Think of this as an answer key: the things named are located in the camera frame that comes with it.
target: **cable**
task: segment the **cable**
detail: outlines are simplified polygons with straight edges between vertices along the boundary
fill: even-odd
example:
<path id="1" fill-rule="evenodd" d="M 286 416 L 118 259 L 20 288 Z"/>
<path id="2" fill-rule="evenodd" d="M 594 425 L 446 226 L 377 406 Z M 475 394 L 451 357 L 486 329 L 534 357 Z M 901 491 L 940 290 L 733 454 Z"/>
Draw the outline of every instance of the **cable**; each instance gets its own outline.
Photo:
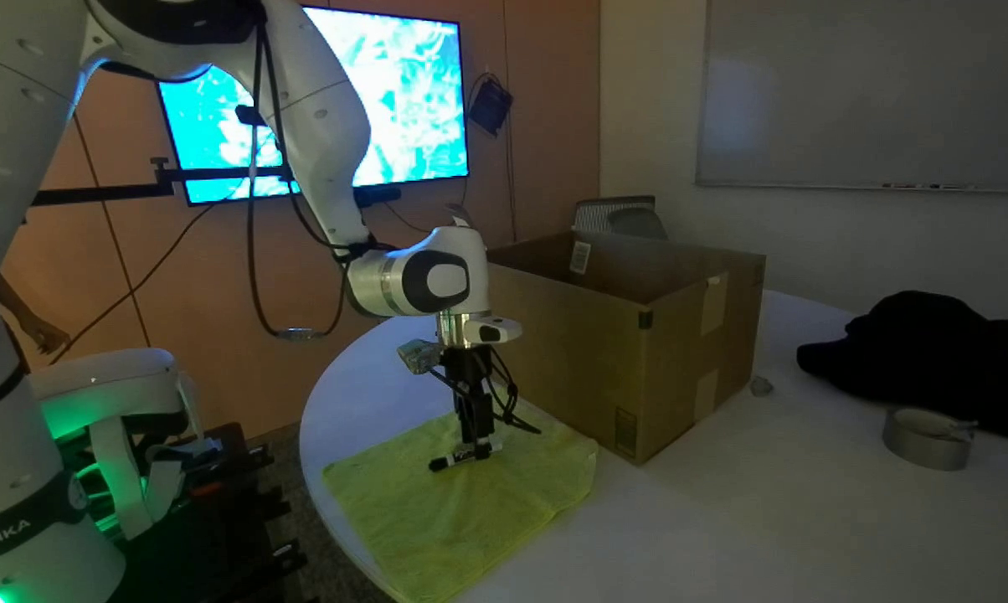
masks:
<path id="1" fill-rule="evenodd" d="M 262 66 L 267 59 L 267 87 L 271 87 L 271 110 L 275 110 L 275 138 L 279 138 L 279 151 L 286 157 L 286 123 L 280 123 L 280 106 L 279 106 L 279 83 L 275 83 L 275 56 L 271 56 L 271 42 L 267 42 L 267 30 L 262 27 L 258 30 L 258 49 L 255 49 L 255 106 L 262 103 Z M 263 303 L 262 303 L 262 280 L 258 280 L 258 227 L 255 227 L 255 177 L 258 177 L 258 155 L 262 155 L 262 142 L 258 142 L 258 123 L 250 128 L 250 169 L 249 169 L 249 221 L 243 221 L 243 252 L 249 252 L 249 286 L 250 286 L 250 303 L 255 303 L 255 314 L 258 314 L 258 325 L 271 335 L 271 339 L 286 339 L 286 342 L 309 342 L 309 339 L 328 339 L 339 320 L 342 320 L 342 311 L 344 311 L 344 295 L 347 295 L 347 280 L 339 267 L 339 303 L 334 303 L 334 311 L 331 311 L 331 320 L 326 329 L 275 329 L 267 311 L 263 311 Z M 319 237 L 306 215 L 297 210 L 297 200 L 293 200 L 293 215 L 300 221 L 300 227 L 326 249 L 331 249 L 326 237 Z"/>
<path id="2" fill-rule="evenodd" d="M 79 138 L 79 151 L 82 151 L 90 182 L 92 182 L 92 188 L 100 188 L 100 173 L 98 173 L 98 164 L 92 164 L 92 151 L 90 151 L 90 145 L 88 145 L 88 129 L 79 128 L 79 118 L 78 118 L 78 113 L 75 113 L 75 129 L 78 129 L 78 138 Z M 123 256 L 121 237 L 118 237 L 118 232 L 115 232 L 115 217 L 111 217 L 107 200 L 100 200 L 100 215 L 102 215 L 102 226 L 107 226 L 107 234 L 111 234 L 115 259 L 118 259 L 118 265 L 121 265 L 123 286 L 131 288 L 131 265 L 127 265 L 127 256 Z M 150 335 L 146 335 L 146 325 L 145 325 L 145 311 L 142 311 L 142 304 L 137 304 L 135 295 L 131 295 L 131 304 L 135 304 L 135 317 L 137 317 L 142 339 L 145 339 L 145 344 L 150 344 Z"/>
<path id="3" fill-rule="evenodd" d="M 326 237 L 326 234 L 319 234 L 315 227 L 310 227 L 310 221 L 306 217 L 306 207 L 300 207 L 300 194 L 293 194 L 291 190 L 291 185 L 288 185 L 288 196 L 291 196 L 291 207 L 293 207 L 293 215 L 297 215 L 297 221 L 300 221 L 300 232 L 310 237 L 310 242 L 319 242 L 321 249 L 331 249 L 334 252 L 334 244 Z"/>
<path id="4" fill-rule="evenodd" d="M 507 423 L 512 430 L 527 430 L 527 431 L 543 431 L 533 423 L 517 416 L 517 402 L 520 402 L 520 389 L 503 363 L 503 356 L 495 347 L 489 347 L 493 363 L 486 366 L 480 356 L 471 356 L 480 363 L 480 371 L 486 374 L 489 384 L 489 400 L 493 406 L 498 406 L 498 413 L 493 413 L 495 423 Z M 441 384 L 451 389 L 451 394 L 459 394 L 462 402 L 471 402 L 471 384 L 447 377 L 446 371 L 431 367 L 431 377 L 437 377 Z"/>
<path id="5" fill-rule="evenodd" d="M 137 295 L 173 256 L 173 249 L 194 232 L 194 226 L 211 210 L 215 204 L 209 204 L 203 210 L 197 210 L 176 234 L 173 242 L 164 249 L 164 256 L 145 272 L 145 277 L 137 286 L 131 286 L 121 298 L 115 298 L 100 314 L 92 314 L 82 329 L 78 329 L 78 335 L 47 363 L 56 366 L 88 330 L 92 330 L 111 311 L 118 311 L 131 295 Z"/>

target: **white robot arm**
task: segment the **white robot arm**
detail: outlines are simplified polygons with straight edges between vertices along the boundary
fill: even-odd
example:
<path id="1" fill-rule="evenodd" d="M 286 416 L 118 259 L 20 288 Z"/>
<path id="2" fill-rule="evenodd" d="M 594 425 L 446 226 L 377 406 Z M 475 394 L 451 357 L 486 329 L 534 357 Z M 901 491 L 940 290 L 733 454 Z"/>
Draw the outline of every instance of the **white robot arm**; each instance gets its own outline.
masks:
<path id="1" fill-rule="evenodd" d="M 373 314 L 434 314 L 447 367 L 483 384 L 483 347 L 517 335 L 493 317 L 486 249 L 471 227 L 423 244 L 374 244 L 353 200 L 369 145 L 358 93 L 293 0 L 0 0 L 0 259 L 23 221 L 82 83 L 100 65 L 186 77 L 233 73 L 280 129 L 286 157 Z M 489 408 L 467 443 L 489 431 Z M 44 603 L 107 601 L 123 559 L 82 517 L 82 498 L 0 320 L 0 594 Z"/>
<path id="2" fill-rule="evenodd" d="M 75 475 L 100 475 L 102 527 L 137 540 L 168 517 L 185 487 L 182 458 L 153 458 L 142 445 L 197 431 L 194 384 L 168 347 L 61 363 L 34 371 L 29 389 L 52 443 L 88 450 L 62 461 Z"/>

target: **table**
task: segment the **table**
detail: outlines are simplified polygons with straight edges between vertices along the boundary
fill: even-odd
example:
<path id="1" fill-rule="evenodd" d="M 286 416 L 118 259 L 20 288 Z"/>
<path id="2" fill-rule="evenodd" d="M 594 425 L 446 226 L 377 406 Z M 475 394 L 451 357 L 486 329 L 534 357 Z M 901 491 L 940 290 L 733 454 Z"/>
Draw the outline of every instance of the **table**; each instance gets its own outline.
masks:
<path id="1" fill-rule="evenodd" d="M 603 450 L 582 508 L 466 601 L 1008 601 L 1008 440 L 981 431 L 960 472 L 889 454 L 882 406 L 793 363 L 798 344 L 841 339 L 846 317 L 768 290 L 755 374 L 773 392 L 741 392 L 638 468 Z M 300 416 L 309 491 L 374 584 L 321 468 L 447 413 L 447 392 L 397 363 L 407 339 L 431 339 L 431 320 L 390 317 L 360 335 Z"/>

